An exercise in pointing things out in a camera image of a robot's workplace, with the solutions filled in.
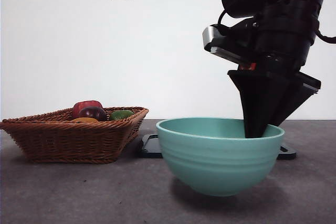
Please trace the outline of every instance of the mint green bowl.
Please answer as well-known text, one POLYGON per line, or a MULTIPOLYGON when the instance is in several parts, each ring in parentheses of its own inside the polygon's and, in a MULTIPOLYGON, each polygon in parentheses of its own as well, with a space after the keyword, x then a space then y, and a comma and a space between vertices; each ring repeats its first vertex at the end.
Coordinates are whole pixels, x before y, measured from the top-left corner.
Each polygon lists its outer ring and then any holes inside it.
POLYGON ((162 156, 172 173, 195 191, 230 196, 272 170, 284 130, 268 125, 261 138, 245 138, 244 121, 180 118, 156 124, 162 156))

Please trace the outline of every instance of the gray tabletop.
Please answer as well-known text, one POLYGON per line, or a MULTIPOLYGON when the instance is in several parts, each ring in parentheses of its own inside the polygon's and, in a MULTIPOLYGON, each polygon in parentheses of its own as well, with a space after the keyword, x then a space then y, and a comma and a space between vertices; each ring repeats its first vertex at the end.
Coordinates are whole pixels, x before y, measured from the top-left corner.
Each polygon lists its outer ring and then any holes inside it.
POLYGON ((199 194, 163 159, 138 158, 139 136, 111 164, 32 164, 2 132, 1 223, 336 223, 336 121, 286 121, 298 151, 236 196, 199 194))

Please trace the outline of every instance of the bowl rim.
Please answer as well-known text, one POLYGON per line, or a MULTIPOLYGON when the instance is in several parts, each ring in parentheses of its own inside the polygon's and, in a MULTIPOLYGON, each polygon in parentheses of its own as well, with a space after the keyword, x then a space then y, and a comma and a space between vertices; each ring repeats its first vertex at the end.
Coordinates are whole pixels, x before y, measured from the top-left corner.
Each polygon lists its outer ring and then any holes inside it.
POLYGON ((161 123, 167 122, 167 121, 174 121, 174 120, 181 120, 181 119, 223 119, 223 120, 231 120, 231 121, 243 121, 243 119, 234 119, 234 118, 219 118, 219 117, 208 117, 208 116, 192 116, 192 117, 185 117, 185 118, 172 118, 172 119, 165 119, 165 120, 161 120, 159 122, 156 123, 156 128, 164 131, 164 132, 168 132, 168 133, 174 133, 180 136, 188 136, 188 137, 198 137, 198 138, 204 138, 204 139, 214 139, 214 140, 235 140, 235 141, 239 141, 239 140, 252 140, 252 141, 256 141, 256 140, 266 140, 266 139, 273 139, 273 138, 278 138, 281 137, 285 134, 285 131, 277 126, 268 124, 267 126, 270 126, 272 128, 275 128, 277 130, 280 131, 279 134, 274 135, 274 136, 266 136, 266 137, 254 137, 254 138, 240 138, 240 137, 214 137, 214 136, 200 136, 200 135, 193 135, 193 134, 186 134, 186 133, 181 133, 181 132, 177 132, 177 131, 171 131, 171 130, 167 130, 163 127, 161 127, 161 123))

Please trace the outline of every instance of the wicker basket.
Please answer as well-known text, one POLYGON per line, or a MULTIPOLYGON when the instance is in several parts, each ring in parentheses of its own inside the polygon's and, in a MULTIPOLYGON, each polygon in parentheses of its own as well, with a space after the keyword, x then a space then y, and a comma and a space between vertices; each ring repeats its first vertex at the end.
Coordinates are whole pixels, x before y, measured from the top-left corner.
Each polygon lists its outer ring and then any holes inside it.
POLYGON ((28 160, 38 163, 114 162, 123 148, 138 134, 148 109, 142 107, 104 108, 131 110, 126 119, 105 122, 70 122, 72 108, 16 119, 5 119, 5 130, 23 150, 28 160))

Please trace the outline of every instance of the cable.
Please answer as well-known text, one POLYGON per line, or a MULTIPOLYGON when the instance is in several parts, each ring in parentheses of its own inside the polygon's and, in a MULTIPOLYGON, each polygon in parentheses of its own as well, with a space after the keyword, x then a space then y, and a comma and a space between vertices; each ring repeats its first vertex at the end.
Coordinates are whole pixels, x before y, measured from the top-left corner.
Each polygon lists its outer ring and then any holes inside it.
POLYGON ((319 37, 324 42, 330 43, 330 44, 336 44, 336 37, 327 37, 321 34, 320 30, 315 30, 315 33, 317 37, 319 37))
POLYGON ((221 22, 222 22, 222 19, 223 19, 223 17, 224 17, 224 15, 226 14, 226 11, 225 10, 223 10, 223 12, 221 13, 221 15, 219 16, 219 18, 218 18, 218 22, 217 22, 217 24, 221 24, 221 22))

